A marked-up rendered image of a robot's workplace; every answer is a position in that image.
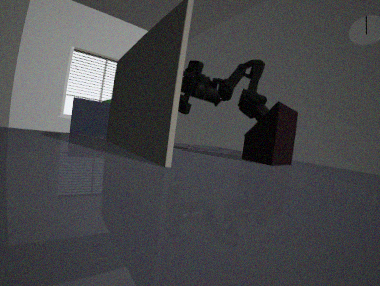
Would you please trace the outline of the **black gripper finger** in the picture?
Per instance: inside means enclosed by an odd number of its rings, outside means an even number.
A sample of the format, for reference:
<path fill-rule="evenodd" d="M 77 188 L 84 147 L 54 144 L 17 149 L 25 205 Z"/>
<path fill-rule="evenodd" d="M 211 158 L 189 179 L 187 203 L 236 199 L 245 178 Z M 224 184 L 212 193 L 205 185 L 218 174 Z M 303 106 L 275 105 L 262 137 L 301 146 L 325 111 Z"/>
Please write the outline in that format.
<path fill-rule="evenodd" d="M 186 68 L 185 71 L 183 72 L 183 76 L 194 78 L 195 71 L 196 71 L 195 69 Z"/>
<path fill-rule="evenodd" d="M 183 95 L 180 94 L 180 100 L 179 100 L 179 103 L 181 103 L 181 104 L 185 104 L 186 101 L 187 101 L 187 97 L 186 97 L 186 96 L 183 96 Z"/>

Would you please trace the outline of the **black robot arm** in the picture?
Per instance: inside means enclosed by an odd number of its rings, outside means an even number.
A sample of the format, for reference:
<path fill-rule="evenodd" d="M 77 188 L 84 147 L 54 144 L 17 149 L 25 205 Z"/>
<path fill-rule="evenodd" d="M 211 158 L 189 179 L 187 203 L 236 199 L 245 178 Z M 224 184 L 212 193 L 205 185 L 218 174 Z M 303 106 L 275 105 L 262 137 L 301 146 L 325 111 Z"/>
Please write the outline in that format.
<path fill-rule="evenodd" d="M 246 74 L 246 69 L 251 68 L 250 74 Z M 242 79 L 243 76 L 251 79 L 248 89 L 244 89 L 240 96 L 238 104 L 239 110 L 244 113 L 248 118 L 255 118 L 258 122 L 266 114 L 267 107 L 265 103 L 267 101 L 266 96 L 260 95 L 257 92 L 257 85 L 264 70 L 265 63 L 261 60 L 250 60 L 245 64 L 240 64 L 237 69 L 230 75 L 228 79 L 213 78 L 211 82 L 209 77 L 205 74 L 198 74 L 196 82 L 206 84 L 210 87 L 209 96 L 204 100 L 210 103 L 214 103 L 217 107 L 220 101 L 229 101 L 234 92 L 234 87 Z M 217 84 L 219 84 L 217 91 Z"/>

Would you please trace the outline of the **beige flat board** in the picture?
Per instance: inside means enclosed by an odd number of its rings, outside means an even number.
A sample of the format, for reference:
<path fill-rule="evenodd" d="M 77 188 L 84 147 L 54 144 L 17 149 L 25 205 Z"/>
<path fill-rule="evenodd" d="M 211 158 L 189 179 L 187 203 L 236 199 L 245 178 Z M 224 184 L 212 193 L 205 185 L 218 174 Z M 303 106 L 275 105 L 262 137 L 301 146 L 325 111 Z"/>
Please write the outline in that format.
<path fill-rule="evenodd" d="M 106 140 L 171 168 L 194 0 L 183 0 L 117 62 Z"/>

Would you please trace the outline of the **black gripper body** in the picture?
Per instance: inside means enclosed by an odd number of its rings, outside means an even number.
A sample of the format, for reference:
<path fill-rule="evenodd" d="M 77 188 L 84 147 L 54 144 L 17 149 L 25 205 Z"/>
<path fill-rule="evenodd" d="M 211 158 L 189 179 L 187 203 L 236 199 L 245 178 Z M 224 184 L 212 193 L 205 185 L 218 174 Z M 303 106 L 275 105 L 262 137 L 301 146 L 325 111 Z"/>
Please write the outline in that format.
<path fill-rule="evenodd" d="M 179 103 L 178 111 L 183 114 L 188 114 L 191 108 L 190 103 L 188 103 L 190 97 L 194 97 L 200 100 L 205 100 L 210 93 L 210 87 L 206 84 L 196 82 L 196 78 L 198 74 L 202 74 L 203 71 L 203 63 L 200 61 L 190 61 L 188 64 L 189 69 L 195 69 L 194 78 L 189 79 L 184 96 L 187 97 L 187 101 L 185 104 Z"/>

